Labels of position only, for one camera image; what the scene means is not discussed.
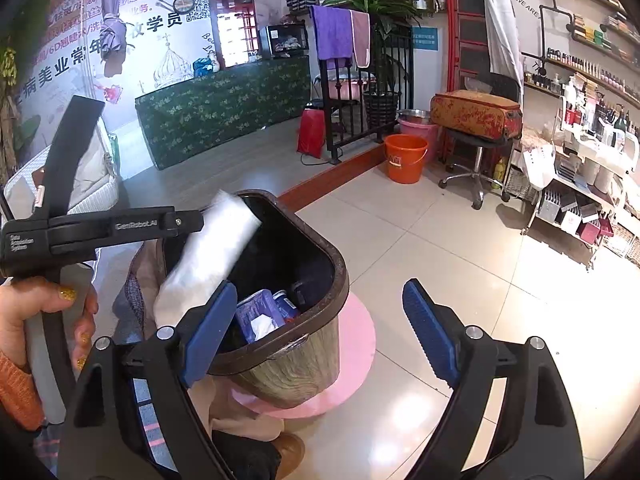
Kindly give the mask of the left hand gold nails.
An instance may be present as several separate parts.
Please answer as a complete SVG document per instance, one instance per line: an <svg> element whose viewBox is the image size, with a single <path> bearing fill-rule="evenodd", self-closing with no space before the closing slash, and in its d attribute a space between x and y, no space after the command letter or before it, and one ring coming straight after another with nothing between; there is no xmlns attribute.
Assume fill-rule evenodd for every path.
<svg viewBox="0 0 640 480"><path fill-rule="evenodd" d="M77 299L75 289L50 283L37 276L23 281L8 281L1 286L1 353L21 370L27 370L27 346L24 325L39 313L68 310ZM91 349L96 331L94 316L99 311L98 296L92 285L87 290L84 310L74 323L75 345L72 364L81 370Z"/></svg>

